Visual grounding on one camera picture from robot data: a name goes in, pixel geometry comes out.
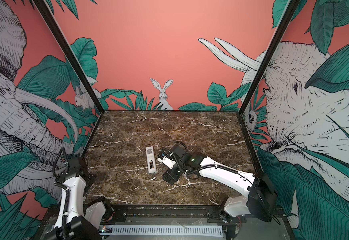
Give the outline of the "white remote control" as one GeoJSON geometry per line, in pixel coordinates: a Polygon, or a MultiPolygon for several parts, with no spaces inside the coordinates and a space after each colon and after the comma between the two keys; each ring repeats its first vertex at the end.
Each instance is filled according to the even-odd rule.
{"type": "Polygon", "coordinates": [[[145,148],[145,152],[146,152],[148,173],[149,174],[155,174],[157,172],[157,170],[156,170],[156,164],[155,164],[155,157],[154,157],[153,147],[145,148]]]}

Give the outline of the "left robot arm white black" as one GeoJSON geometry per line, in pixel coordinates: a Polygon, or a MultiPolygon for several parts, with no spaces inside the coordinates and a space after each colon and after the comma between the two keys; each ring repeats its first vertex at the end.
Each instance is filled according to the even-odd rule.
{"type": "Polygon", "coordinates": [[[44,235],[46,240],[101,240],[99,226],[106,212],[103,201],[83,210],[83,197],[89,179],[83,157],[67,161],[68,169],[60,175],[55,186],[61,188],[60,210],[53,229],[44,235]]]}

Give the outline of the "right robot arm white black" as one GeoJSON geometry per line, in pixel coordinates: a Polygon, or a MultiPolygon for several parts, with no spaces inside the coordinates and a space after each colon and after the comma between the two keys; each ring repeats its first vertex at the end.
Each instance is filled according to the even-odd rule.
{"type": "Polygon", "coordinates": [[[177,155],[161,149],[157,159],[168,167],[162,178],[171,185],[177,182],[181,175],[189,177],[195,174],[215,180],[240,193],[239,197],[229,197],[223,203],[220,216],[224,221],[227,222],[230,217],[247,214],[268,223],[275,219],[273,212],[278,194],[264,172],[253,174],[235,170],[200,153],[191,155],[186,152],[177,155]]]}

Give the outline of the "small green circuit board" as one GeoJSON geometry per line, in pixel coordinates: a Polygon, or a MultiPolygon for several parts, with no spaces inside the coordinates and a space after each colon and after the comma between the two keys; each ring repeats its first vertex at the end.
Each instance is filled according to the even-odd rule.
{"type": "Polygon", "coordinates": [[[100,235],[110,235],[113,230],[113,225],[103,225],[99,227],[100,235]]]}

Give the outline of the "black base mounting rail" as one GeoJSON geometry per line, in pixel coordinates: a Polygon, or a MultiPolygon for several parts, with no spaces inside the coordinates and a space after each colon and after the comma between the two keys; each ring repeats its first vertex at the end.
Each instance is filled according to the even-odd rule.
{"type": "Polygon", "coordinates": [[[121,205],[112,204],[101,224],[125,223],[132,218],[206,219],[209,223],[245,223],[251,214],[230,217],[218,205],[121,205]]]}

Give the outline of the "left black frame post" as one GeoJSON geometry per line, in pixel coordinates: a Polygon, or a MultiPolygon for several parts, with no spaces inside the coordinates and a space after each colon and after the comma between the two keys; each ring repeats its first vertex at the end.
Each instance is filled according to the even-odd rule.
{"type": "Polygon", "coordinates": [[[54,19],[54,16],[49,10],[48,5],[45,3],[45,1],[42,1],[42,0],[35,0],[33,1],[33,3],[36,6],[39,13],[41,14],[42,18],[44,19],[51,33],[53,34],[58,45],[62,49],[64,55],[67,57],[68,62],[73,68],[73,71],[76,73],[80,82],[83,84],[84,88],[86,89],[87,93],[92,99],[94,105],[99,110],[100,115],[103,114],[104,109],[100,101],[98,100],[98,97],[95,95],[91,85],[89,84],[87,77],[81,65],[79,64],[79,61],[77,60],[75,54],[72,51],[72,48],[70,47],[64,34],[62,33],[61,28],[58,26],[56,20],[54,19]]]}

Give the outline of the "black frame post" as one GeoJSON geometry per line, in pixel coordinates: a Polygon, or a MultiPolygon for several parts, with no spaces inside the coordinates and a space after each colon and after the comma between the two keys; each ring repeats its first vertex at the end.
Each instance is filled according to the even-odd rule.
{"type": "Polygon", "coordinates": [[[274,34],[274,36],[269,44],[267,51],[265,52],[265,55],[264,55],[264,58],[260,64],[260,67],[256,72],[255,78],[254,78],[253,82],[251,83],[251,86],[249,88],[249,91],[247,92],[246,98],[245,98],[244,102],[242,103],[242,106],[239,110],[240,116],[242,116],[244,114],[244,111],[245,111],[246,107],[248,106],[249,101],[256,90],[256,87],[258,86],[259,82],[263,78],[263,75],[264,75],[264,73],[265,73],[277,47],[278,47],[279,42],[281,41],[290,21],[292,19],[294,12],[296,11],[296,9],[299,5],[299,2],[300,2],[299,0],[288,1],[287,7],[285,8],[285,11],[282,15],[281,21],[277,26],[275,34],[274,34]]]}
{"type": "Polygon", "coordinates": [[[64,34],[62,33],[61,28],[58,26],[56,20],[54,19],[54,16],[49,10],[48,5],[45,3],[45,1],[42,1],[42,0],[35,0],[33,1],[33,3],[36,6],[39,13],[41,14],[42,18],[44,19],[51,33],[53,34],[58,45],[62,49],[64,55],[67,57],[68,62],[73,68],[73,71],[76,73],[80,82],[83,84],[84,88],[86,89],[87,93],[92,99],[94,105],[99,110],[100,115],[103,114],[104,109],[100,101],[98,100],[98,97],[95,95],[91,85],[89,84],[87,77],[81,65],[79,64],[79,61],[77,60],[75,54],[72,51],[72,48],[70,47],[64,34]]]}

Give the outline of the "right black frame post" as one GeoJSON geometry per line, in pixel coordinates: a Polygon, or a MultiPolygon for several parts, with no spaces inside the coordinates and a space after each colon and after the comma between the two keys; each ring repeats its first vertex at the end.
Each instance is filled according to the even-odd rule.
{"type": "Polygon", "coordinates": [[[260,64],[260,67],[256,72],[255,78],[254,78],[253,82],[251,83],[251,86],[249,88],[249,91],[247,92],[246,98],[245,98],[244,102],[242,103],[242,106],[239,110],[240,116],[242,116],[244,114],[244,111],[245,111],[246,107],[248,106],[249,101],[256,90],[256,87],[258,86],[259,82],[263,78],[263,75],[264,75],[264,73],[265,73],[277,47],[278,47],[279,42],[281,41],[290,21],[292,19],[294,12],[296,11],[296,9],[299,5],[299,2],[300,2],[299,0],[288,1],[287,7],[285,8],[285,11],[282,15],[281,21],[277,26],[275,34],[274,34],[274,36],[269,44],[267,51],[265,52],[265,55],[264,55],[264,58],[260,64]]]}

